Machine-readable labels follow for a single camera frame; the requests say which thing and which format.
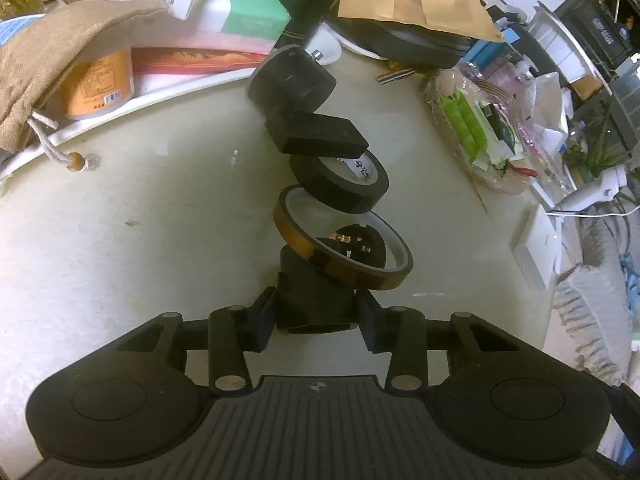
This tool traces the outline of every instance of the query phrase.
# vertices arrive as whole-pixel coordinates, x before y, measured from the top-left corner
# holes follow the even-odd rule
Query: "black rectangular eraser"
[[[369,143],[348,119],[299,110],[272,110],[264,123],[281,153],[360,158]]]

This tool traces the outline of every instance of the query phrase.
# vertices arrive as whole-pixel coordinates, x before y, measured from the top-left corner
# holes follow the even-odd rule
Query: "white case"
[[[527,221],[513,256],[529,285],[541,292],[551,284],[559,255],[560,238],[544,208],[539,205]]]

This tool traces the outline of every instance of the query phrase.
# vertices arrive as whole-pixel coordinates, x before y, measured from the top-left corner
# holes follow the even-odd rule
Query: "white cable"
[[[567,212],[567,213],[562,213],[562,212],[555,212],[555,211],[551,211],[549,213],[547,213],[547,215],[549,216],[567,216],[567,217],[571,217],[571,218],[606,218],[609,216],[629,216],[632,213],[635,213],[636,211],[638,211],[640,209],[640,205],[636,206],[634,209],[632,209],[631,211],[629,211],[628,213],[607,213],[604,215],[580,215],[580,214],[575,214],[575,213],[571,213],[571,212]]]
[[[63,164],[64,166],[68,166],[72,163],[71,157],[66,155],[65,153],[60,152],[53,143],[47,137],[47,134],[43,132],[36,121],[31,118],[27,118],[27,124],[31,127],[31,129],[35,132],[38,139],[40,140],[40,145],[44,150],[45,154],[54,162],[59,164]]]
[[[53,119],[47,117],[46,115],[41,114],[37,110],[31,110],[31,117],[40,121],[42,124],[46,124],[52,130],[58,129],[59,124],[57,121],[54,121]]]

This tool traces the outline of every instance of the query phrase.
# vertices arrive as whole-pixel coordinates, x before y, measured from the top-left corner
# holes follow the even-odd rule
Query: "metal pin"
[[[422,386],[422,381],[413,375],[398,375],[391,379],[391,386],[396,390],[412,392]]]
[[[216,379],[214,386],[223,392],[236,392],[246,386],[246,381],[238,375],[223,375]]]
[[[331,233],[329,240],[337,240],[343,244],[350,244],[352,242],[361,242],[362,238],[356,238],[355,236],[339,235],[338,233]]]

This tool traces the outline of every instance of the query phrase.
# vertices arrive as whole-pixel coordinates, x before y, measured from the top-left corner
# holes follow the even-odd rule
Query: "drawstring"
[[[51,160],[58,164],[63,164],[69,171],[81,171],[87,166],[87,160],[84,156],[80,155],[80,153],[72,152],[67,155],[57,149],[49,140],[49,137],[47,137],[47,134],[40,127],[39,123],[48,126],[52,130],[58,129],[58,123],[36,110],[32,110],[27,118],[27,124],[38,136],[42,149]]]

